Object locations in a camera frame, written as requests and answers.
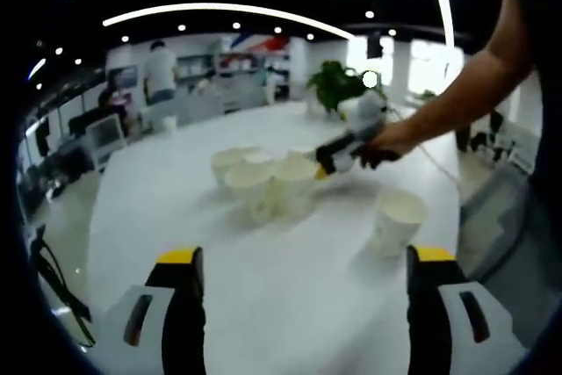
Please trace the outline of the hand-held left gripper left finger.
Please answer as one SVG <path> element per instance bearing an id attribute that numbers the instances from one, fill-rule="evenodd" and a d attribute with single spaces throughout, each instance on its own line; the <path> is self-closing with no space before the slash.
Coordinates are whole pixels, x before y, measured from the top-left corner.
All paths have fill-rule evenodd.
<path id="1" fill-rule="evenodd" d="M 164 253 L 97 322 L 102 374 L 205 374 L 205 282 L 200 247 Z"/>

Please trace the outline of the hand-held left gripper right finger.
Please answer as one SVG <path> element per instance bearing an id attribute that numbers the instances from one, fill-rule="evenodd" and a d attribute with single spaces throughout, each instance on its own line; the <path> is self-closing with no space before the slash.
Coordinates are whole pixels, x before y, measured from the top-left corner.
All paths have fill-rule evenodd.
<path id="1" fill-rule="evenodd" d="M 507 309 L 447 250 L 407 248 L 410 374 L 508 374 L 527 350 Z"/>

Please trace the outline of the person's right hand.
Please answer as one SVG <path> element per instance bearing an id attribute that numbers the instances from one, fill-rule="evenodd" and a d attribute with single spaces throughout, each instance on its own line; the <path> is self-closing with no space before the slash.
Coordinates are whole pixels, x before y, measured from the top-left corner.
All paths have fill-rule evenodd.
<path id="1" fill-rule="evenodd" d="M 420 142 L 419 136 L 407 122 L 390 123 L 358 150 L 360 165 L 364 169 L 376 169 L 383 162 L 398 161 Z"/>

